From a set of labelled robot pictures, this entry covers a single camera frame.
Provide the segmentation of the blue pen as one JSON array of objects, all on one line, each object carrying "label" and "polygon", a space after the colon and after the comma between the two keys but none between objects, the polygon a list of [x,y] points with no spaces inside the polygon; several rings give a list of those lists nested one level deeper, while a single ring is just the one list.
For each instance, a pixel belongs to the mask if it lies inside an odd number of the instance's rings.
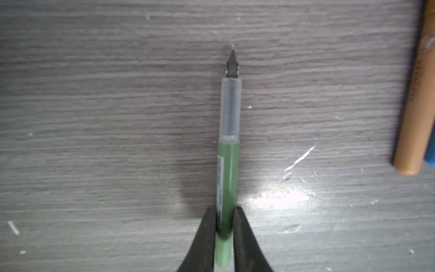
[{"label": "blue pen", "polygon": [[424,155],[424,161],[431,166],[435,166],[435,127],[433,127],[429,138],[427,150]]}]

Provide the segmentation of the orange brown pen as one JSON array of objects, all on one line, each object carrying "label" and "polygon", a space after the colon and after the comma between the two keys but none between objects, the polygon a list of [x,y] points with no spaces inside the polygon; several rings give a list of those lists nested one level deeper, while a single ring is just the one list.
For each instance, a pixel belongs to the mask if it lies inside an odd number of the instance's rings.
[{"label": "orange brown pen", "polygon": [[435,2],[427,1],[393,166],[414,176],[420,172],[435,123]]}]

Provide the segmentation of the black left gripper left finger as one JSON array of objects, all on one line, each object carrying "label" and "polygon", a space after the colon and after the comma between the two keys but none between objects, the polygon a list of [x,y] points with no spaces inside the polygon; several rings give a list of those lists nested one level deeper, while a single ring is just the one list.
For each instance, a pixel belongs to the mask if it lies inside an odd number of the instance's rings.
[{"label": "black left gripper left finger", "polygon": [[216,207],[210,206],[198,227],[178,272],[213,272],[215,266]]}]

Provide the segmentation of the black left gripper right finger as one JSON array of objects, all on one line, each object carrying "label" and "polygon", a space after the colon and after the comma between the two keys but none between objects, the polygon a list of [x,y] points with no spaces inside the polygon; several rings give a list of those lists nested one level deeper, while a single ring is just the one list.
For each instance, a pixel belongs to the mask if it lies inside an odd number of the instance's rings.
[{"label": "black left gripper right finger", "polygon": [[235,272],[273,272],[240,206],[233,213],[233,246]]}]

